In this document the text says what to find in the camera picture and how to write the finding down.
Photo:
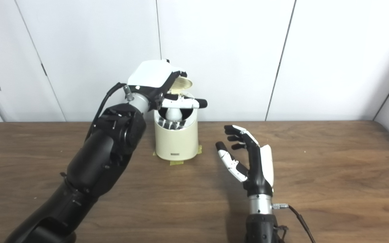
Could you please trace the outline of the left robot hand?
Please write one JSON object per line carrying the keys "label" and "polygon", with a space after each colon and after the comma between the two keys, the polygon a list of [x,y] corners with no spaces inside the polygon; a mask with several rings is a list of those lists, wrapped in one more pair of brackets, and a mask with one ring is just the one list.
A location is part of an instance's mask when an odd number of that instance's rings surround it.
{"label": "left robot hand", "polygon": [[141,113],[165,109],[204,109],[205,99],[185,98],[176,88],[188,89],[191,81],[182,68],[172,66],[167,60],[142,62],[128,79],[131,94],[126,93],[128,104]]}

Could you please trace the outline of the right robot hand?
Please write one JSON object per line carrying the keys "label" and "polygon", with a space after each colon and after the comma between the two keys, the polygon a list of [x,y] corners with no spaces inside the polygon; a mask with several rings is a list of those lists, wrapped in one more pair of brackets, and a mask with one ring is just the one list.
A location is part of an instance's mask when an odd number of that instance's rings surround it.
{"label": "right robot hand", "polygon": [[255,137],[243,127],[235,125],[224,126],[228,141],[236,142],[232,150],[246,149],[249,158],[249,167],[244,166],[227,149],[222,141],[216,142],[219,158],[228,171],[238,179],[247,196],[267,195],[273,196],[274,165],[271,147],[266,144],[260,146]]}

